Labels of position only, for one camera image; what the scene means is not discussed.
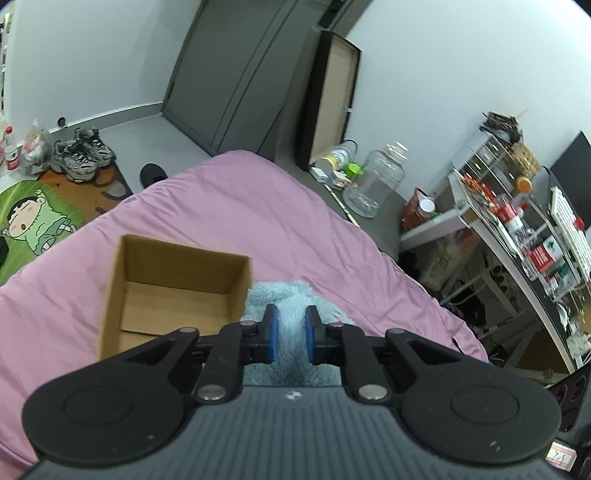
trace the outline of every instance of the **open cardboard box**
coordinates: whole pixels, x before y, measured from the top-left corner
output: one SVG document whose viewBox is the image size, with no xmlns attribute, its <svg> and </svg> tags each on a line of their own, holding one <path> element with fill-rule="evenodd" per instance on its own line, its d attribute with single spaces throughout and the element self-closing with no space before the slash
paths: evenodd
<svg viewBox="0 0 591 480">
<path fill-rule="evenodd" d="M 249 257 L 125 235 L 113 262 L 98 359 L 185 326 L 215 335 L 240 320 L 251 284 Z"/>
</svg>

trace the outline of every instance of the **cartoon character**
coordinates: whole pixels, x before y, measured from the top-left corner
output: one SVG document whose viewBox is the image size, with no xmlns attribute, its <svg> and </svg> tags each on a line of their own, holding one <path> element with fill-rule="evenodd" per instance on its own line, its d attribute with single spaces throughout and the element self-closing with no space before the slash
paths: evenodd
<svg viewBox="0 0 591 480">
<path fill-rule="evenodd" d="M 2 234 L 26 241 L 35 255 L 41 255 L 56 243 L 59 235 L 74 233 L 76 227 L 66 215 L 51 208 L 41 189 L 35 194 L 36 197 L 26 197 L 12 205 L 7 217 L 8 228 L 3 229 Z"/>
</svg>

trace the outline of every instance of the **gray sneaker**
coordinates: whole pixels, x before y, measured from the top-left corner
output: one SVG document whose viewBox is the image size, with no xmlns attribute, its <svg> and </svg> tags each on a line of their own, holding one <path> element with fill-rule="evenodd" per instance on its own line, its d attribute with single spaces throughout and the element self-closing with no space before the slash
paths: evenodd
<svg viewBox="0 0 591 480">
<path fill-rule="evenodd" d="M 76 128 L 75 139 L 82 142 L 91 159 L 99 167 L 106 167 L 117 158 L 115 152 L 100 139 L 96 128 Z"/>
<path fill-rule="evenodd" d="M 57 173 L 65 173 L 66 178 L 74 183 L 92 180 L 98 165 L 88 158 L 88 154 L 82 143 L 76 140 L 68 142 L 57 141 L 56 154 L 50 163 L 50 167 Z"/>
</svg>

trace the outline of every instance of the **pink blanket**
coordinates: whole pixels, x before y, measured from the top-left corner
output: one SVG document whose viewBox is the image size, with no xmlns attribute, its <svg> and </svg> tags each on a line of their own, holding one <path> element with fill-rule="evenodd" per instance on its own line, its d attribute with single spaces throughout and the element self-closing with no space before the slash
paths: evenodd
<svg viewBox="0 0 591 480">
<path fill-rule="evenodd" d="M 304 280 L 367 334 L 401 327 L 486 360 L 366 233 L 273 163 L 230 152 L 130 197 L 0 287 L 0 478 L 36 462 L 21 427 L 27 396 L 95 360 L 113 252 L 128 232 L 249 255 L 256 280 Z"/>
</svg>

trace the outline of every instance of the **wicker basket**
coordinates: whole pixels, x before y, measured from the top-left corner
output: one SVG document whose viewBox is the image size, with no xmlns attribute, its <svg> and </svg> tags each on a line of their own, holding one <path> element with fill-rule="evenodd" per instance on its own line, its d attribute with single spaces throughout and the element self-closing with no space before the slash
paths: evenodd
<svg viewBox="0 0 591 480">
<path fill-rule="evenodd" d="M 541 169 L 539 162 L 535 159 L 531 150 L 522 142 L 517 142 L 509 152 L 515 165 L 527 178 L 533 177 Z"/>
</svg>

